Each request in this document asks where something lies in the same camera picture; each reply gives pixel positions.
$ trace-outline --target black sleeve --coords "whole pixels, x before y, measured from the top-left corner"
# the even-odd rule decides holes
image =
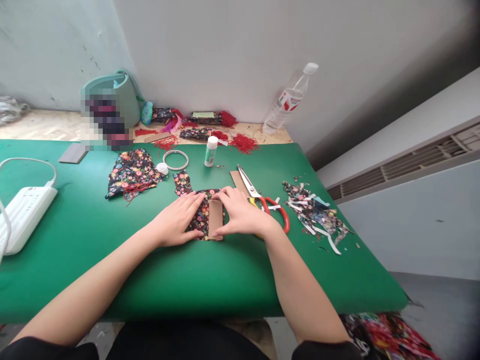
[[[302,342],[293,352],[291,360],[362,360],[357,347],[350,341],[341,343]]]
[[[89,342],[67,347],[35,337],[23,337],[0,352],[0,360],[99,360],[96,346]]]

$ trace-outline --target glue stick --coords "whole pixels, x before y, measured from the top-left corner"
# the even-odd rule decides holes
[[[216,136],[210,136],[206,143],[205,153],[205,166],[211,168],[214,164],[215,153],[217,152],[217,146],[219,145],[219,139]]]

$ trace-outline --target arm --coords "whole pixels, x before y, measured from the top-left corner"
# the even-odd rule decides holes
[[[332,303],[280,224],[252,206],[238,189],[227,186],[213,198],[222,201],[230,216],[214,236],[242,233],[259,234],[265,239],[278,299],[297,341],[349,341]]]
[[[50,301],[12,343],[35,337],[63,346],[77,345],[148,254],[158,247],[181,245],[203,236],[198,230],[184,231],[204,197],[191,192],[167,206],[149,224]]]

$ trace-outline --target green tabletop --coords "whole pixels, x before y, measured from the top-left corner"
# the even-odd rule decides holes
[[[36,158],[58,170],[58,194],[50,208],[23,250],[4,257],[0,266],[0,324],[27,322],[177,198],[170,171],[165,181],[128,207],[121,196],[106,200],[108,175],[118,153],[92,151],[78,165],[59,163],[69,145],[0,140],[0,161]],[[138,143],[134,148],[146,148],[155,164],[161,162],[152,144]],[[299,183],[309,182],[313,193],[334,204],[298,144],[263,145],[250,155],[221,146],[214,163],[224,165],[221,168],[204,166],[205,148],[177,147],[189,157],[186,170],[194,190],[233,186],[230,171],[240,164],[264,196],[280,197],[282,203],[287,199],[282,182],[294,183],[297,176]],[[179,166],[183,157],[172,154],[169,160]],[[21,188],[43,186],[51,177],[52,169],[45,164],[11,161],[0,171],[1,200],[8,204]],[[342,255],[336,255],[324,236],[317,243],[316,237],[302,232],[294,210],[285,209],[291,223],[288,237],[339,313],[398,311],[406,305],[402,288],[357,235],[349,233],[338,246]],[[279,213],[274,216],[282,222]],[[342,214],[339,217],[349,224]],[[105,319],[281,314],[265,244],[254,235],[234,234],[221,242],[193,240],[154,251],[129,277]]]

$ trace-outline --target scissors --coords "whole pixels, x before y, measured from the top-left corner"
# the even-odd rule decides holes
[[[248,201],[250,201],[250,204],[252,205],[255,205],[257,208],[257,204],[255,203],[255,200],[256,199],[259,199],[261,204],[263,205],[263,209],[265,210],[265,212],[268,214],[268,215],[271,215],[270,214],[270,209],[269,209],[269,206],[267,205],[267,202],[272,204],[273,206],[280,206],[278,204],[278,202],[276,201],[273,201],[271,198],[269,197],[263,197],[261,196],[257,190],[255,190],[255,187],[254,185],[252,184],[252,182],[250,181],[249,177],[247,176],[247,174],[245,173],[244,169],[238,165],[238,171],[240,172],[240,176],[241,176],[241,179],[243,180],[243,183],[245,184],[245,187],[246,189],[248,190],[248,192],[250,193],[250,198],[248,199]],[[285,232],[285,234],[288,234],[288,232],[290,231],[290,219],[289,219],[289,216],[287,215],[287,212],[280,206],[278,208],[278,210],[280,211],[280,214],[283,216],[283,221],[285,223],[285,225],[283,226],[283,231]]]

